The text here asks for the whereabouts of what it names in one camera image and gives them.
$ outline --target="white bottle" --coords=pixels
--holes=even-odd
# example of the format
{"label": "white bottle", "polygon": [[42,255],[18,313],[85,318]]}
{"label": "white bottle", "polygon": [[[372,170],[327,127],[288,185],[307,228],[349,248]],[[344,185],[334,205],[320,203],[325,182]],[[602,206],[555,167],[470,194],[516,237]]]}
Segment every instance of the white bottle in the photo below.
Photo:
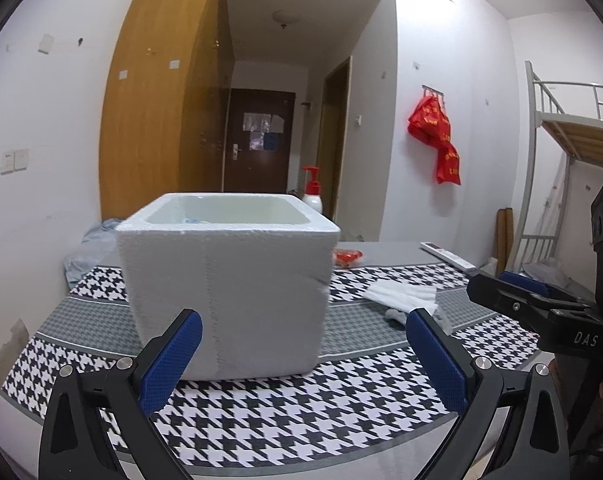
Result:
{"label": "white bottle", "polygon": [[310,171],[310,180],[308,184],[306,184],[306,194],[301,200],[315,209],[315,211],[318,213],[323,213],[323,206],[321,204],[321,188],[319,187],[319,181],[317,180],[319,168],[315,166],[305,166],[304,170]]}

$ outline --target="wooden wardrobe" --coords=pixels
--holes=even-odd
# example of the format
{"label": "wooden wardrobe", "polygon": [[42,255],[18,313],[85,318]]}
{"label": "wooden wardrobe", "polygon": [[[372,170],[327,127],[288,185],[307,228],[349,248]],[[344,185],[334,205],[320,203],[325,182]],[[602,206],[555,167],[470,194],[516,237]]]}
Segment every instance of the wooden wardrobe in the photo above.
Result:
{"label": "wooden wardrobe", "polygon": [[102,111],[102,218],[164,193],[222,189],[233,66],[226,0],[133,0]]}

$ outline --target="bed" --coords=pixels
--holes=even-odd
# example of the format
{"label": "bed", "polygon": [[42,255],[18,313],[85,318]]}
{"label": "bed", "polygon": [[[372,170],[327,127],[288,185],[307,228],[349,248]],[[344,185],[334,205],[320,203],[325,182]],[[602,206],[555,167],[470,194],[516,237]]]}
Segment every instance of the bed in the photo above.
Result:
{"label": "bed", "polygon": [[[473,355],[528,369],[536,335],[469,301],[467,277],[418,244],[364,242],[365,266],[336,270],[319,365],[310,373],[237,381],[180,381],[152,420],[195,478],[414,478],[455,414],[446,411],[406,342],[403,327],[360,293],[378,278],[435,285],[454,335]],[[53,377],[66,363],[90,371],[136,356],[141,343],[116,253],[88,273],[46,319],[0,393],[0,447],[31,475]],[[495,441],[496,416],[478,457]],[[117,421],[104,427],[131,479],[141,478]]]}
{"label": "bed", "polygon": [[[544,81],[534,72],[533,64],[530,61],[526,61],[526,76],[530,124],[529,152],[520,216],[513,240],[513,249],[506,266],[506,269],[511,272],[520,272],[525,264],[542,262],[555,257],[567,207],[570,170],[574,161],[579,160],[603,168],[603,119],[601,118],[603,101],[600,97],[603,85],[568,81]],[[550,92],[549,85],[591,88],[597,109],[597,118],[566,113]],[[546,130],[566,153],[559,215],[557,216],[554,232],[548,235],[527,234],[525,232],[533,194],[537,131],[539,128]]]}

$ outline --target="wall socket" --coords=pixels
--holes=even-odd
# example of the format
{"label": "wall socket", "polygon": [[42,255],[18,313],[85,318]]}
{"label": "wall socket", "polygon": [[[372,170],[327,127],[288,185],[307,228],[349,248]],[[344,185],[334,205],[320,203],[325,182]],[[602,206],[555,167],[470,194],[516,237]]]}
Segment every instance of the wall socket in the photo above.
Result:
{"label": "wall socket", "polygon": [[28,149],[15,150],[15,171],[22,171],[28,167]]}
{"label": "wall socket", "polygon": [[4,152],[0,159],[0,173],[12,173],[15,171],[15,152]]}
{"label": "wall socket", "polygon": [[28,167],[29,157],[28,149],[11,150],[3,152],[0,159],[0,173],[13,173],[14,171],[23,171]]}

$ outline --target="red pump cap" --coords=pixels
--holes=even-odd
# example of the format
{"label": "red pump cap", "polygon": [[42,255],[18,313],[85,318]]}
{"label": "red pump cap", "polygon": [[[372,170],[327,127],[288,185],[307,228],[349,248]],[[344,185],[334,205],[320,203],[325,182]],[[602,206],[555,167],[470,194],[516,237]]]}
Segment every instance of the red pump cap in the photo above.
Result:
{"label": "red pump cap", "polygon": [[319,168],[315,166],[304,166],[302,168],[304,171],[310,171],[310,181],[306,184],[306,194],[307,195],[319,195],[321,193],[321,188],[319,187],[319,181],[317,180],[317,174],[319,173]]}

